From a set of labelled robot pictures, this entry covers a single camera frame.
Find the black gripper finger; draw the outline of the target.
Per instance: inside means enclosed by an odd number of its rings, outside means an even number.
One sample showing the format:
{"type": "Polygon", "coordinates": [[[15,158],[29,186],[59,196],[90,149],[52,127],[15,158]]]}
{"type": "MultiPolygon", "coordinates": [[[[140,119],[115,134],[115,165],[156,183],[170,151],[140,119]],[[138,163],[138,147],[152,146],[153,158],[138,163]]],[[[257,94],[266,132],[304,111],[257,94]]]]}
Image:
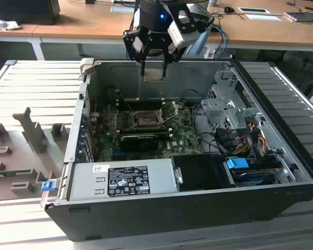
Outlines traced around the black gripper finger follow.
{"type": "Polygon", "coordinates": [[[186,47],[183,47],[181,49],[176,49],[172,53],[169,53],[167,48],[163,49],[163,68],[162,68],[162,77],[166,77],[166,70],[169,64],[179,62],[181,59],[182,55],[186,51],[186,47]]]}
{"type": "Polygon", "coordinates": [[[132,61],[141,63],[142,77],[145,76],[145,61],[149,52],[148,29],[138,28],[135,31],[125,30],[123,32],[123,41],[129,58],[132,61]]]}

